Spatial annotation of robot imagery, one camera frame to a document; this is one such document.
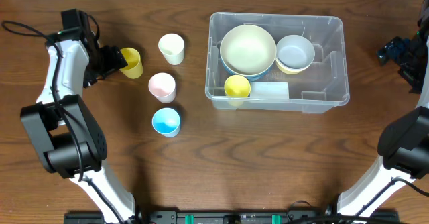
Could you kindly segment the yellow cup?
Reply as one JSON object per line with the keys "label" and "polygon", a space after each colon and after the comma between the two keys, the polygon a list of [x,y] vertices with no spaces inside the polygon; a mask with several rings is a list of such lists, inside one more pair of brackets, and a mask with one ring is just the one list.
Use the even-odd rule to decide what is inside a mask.
{"label": "yellow cup", "polygon": [[120,51],[127,63],[127,66],[121,68],[120,71],[130,79],[139,78],[143,74],[140,53],[134,48],[122,48]]}
{"label": "yellow cup", "polygon": [[228,97],[248,97],[251,84],[244,76],[233,75],[225,81],[224,90]]}

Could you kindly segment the pink cup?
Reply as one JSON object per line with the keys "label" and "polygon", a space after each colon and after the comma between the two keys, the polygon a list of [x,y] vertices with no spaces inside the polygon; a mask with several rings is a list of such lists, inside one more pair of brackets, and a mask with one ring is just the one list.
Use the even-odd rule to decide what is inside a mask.
{"label": "pink cup", "polygon": [[176,81],[168,73],[157,73],[150,78],[148,89],[161,103],[171,103],[176,96]]}

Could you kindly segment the pale green cup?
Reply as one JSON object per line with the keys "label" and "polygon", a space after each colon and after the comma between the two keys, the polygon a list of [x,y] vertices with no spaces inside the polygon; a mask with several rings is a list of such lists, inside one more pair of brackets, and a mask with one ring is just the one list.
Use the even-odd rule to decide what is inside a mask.
{"label": "pale green cup", "polygon": [[179,65],[184,60],[184,39],[178,34],[166,34],[158,42],[158,48],[167,62]]}

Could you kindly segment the light blue cup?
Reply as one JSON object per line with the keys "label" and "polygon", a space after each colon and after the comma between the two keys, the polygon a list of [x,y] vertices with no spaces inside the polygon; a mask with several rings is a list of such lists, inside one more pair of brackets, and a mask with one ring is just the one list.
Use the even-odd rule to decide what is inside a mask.
{"label": "light blue cup", "polygon": [[180,131],[181,118],[173,108],[162,108],[154,113],[151,124],[153,129],[164,137],[176,137]]}

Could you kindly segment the grey small bowl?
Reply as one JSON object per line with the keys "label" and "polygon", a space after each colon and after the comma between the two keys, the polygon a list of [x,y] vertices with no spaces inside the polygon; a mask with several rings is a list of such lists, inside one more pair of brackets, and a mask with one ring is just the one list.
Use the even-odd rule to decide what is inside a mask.
{"label": "grey small bowl", "polygon": [[315,55],[314,46],[303,36],[284,36],[277,43],[277,60],[293,72],[306,70],[313,63]]}

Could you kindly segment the yellow small bowl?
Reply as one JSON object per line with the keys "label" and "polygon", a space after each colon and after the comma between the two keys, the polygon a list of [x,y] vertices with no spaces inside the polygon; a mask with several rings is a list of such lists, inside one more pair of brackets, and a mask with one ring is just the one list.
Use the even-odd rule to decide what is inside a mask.
{"label": "yellow small bowl", "polygon": [[291,75],[301,73],[301,72],[305,71],[310,66],[310,64],[309,64],[308,66],[305,66],[304,68],[299,68],[299,69],[289,68],[289,67],[285,66],[284,64],[282,64],[282,62],[280,60],[278,60],[277,58],[275,60],[275,64],[281,72],[283,72],[285,74],[291,74]]}

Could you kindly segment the cream large bowl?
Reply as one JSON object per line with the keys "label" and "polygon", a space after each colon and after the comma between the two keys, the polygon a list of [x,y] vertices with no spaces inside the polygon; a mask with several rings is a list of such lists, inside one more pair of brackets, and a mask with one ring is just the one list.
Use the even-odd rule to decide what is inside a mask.
{"label": "cream large bowl", "polygon": [[240,25],[227,32],[219,54],[229,70],[255,76],[273,65],[277,48],[271,34],[257,25]]}

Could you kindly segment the dark blue bowl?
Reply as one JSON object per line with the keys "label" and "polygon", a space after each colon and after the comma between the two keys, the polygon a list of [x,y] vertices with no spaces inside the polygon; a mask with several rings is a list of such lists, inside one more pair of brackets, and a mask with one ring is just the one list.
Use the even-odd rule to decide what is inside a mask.
{"label": "dark blue bowl", "polygon": [[[233,71],[229,70],[226,68],[226,71],[231,74],[231,75],[237,75],[237,73],[234,73]],[[255,76],[243,76],[245,77],[247,80],[253,82],[253,81],[257,81],[259,79],[261,79],[263,76],[265,76],[267,73],[269,72],[269,69],[266,70],[265,72],[262,72],[261,74],[255,75]]]}
{"label": "dark blue bowl", "polygon": [[222,62],[222,65],[223,65],[224,69],[226,70],[226,68],[227,68],[226,64],[225,64],[222,60],[221,60],[221,62]]}

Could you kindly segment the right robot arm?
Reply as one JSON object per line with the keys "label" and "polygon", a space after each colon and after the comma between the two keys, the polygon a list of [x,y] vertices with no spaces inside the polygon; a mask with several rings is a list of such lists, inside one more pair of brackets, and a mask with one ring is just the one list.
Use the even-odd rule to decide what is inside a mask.
{"label": "right robot arm", "polygon": [[399,75],[420,96],[416,108],[389,124],[377,146],[378,157],[364,175],[326,208],[323,223],[382,223],[376,209],[403,186],[423,196],[413,182],[428,174],[428,1],[424,0],[412,39],[395,37],[377,51],[380,65],[399,66]]}

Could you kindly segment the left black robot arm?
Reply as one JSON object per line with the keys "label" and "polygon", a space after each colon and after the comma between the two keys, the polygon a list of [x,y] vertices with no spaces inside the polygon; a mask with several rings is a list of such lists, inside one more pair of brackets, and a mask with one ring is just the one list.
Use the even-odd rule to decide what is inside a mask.
{"label": "left black robot arm", "polygon": [[82,100],[83,89],[127,66],[116,46],[100,46],[93,17],[61,13],[62,29],[46,36],[50,63],[36,103],[21,122],[44,169],[77,184],[95,202],[103,223],[143,223],[135,197],[107,164],[107,141]]}

